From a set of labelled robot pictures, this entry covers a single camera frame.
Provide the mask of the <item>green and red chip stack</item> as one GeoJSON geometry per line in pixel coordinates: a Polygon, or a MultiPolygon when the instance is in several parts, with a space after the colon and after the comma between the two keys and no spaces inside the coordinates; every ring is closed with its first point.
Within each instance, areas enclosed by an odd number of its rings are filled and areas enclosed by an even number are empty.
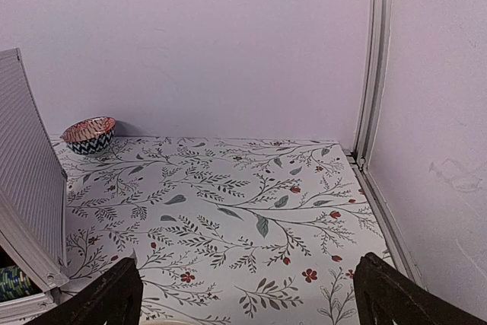
{"type": "Polygon", "coordinates": [[[0,280],[1,302],[35,295],[38,292],[30,278],[16,265],[1,268],[0,280]]]}

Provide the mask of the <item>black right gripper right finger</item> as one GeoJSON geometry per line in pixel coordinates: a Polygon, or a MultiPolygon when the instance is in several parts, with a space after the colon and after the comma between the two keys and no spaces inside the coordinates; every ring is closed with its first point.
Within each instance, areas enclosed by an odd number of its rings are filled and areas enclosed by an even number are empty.
{"type": "Polygon", "coordinates": [[[360,259],[353,286],[361,324],[486,324],[419,287],[372,252],[360,259]]]}

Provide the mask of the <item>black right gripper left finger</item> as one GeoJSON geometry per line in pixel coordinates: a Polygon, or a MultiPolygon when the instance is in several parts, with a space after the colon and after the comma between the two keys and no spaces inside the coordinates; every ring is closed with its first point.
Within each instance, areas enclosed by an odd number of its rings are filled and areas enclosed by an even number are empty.
{"type": "Polygon", "coordinates": [[[143,284],[135,260],[126,257],[76,296],[32,319],[30,325],[138,325],[143,284]]]}

